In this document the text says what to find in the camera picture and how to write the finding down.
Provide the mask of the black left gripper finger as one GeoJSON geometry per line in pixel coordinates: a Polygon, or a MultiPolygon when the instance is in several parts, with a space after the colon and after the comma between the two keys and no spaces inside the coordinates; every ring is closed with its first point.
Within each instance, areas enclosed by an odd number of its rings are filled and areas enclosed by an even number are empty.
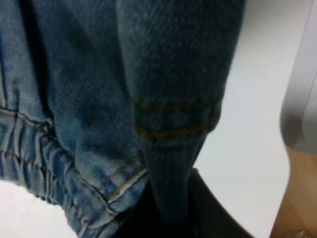
{"type": "Polygon", "coordinates": [[[150,185],[123,224],[125,238],[249,238],[221,206],[197,169],[189,180],[189,218],[180,227],[169,227],[159,217],[150,185]]]}

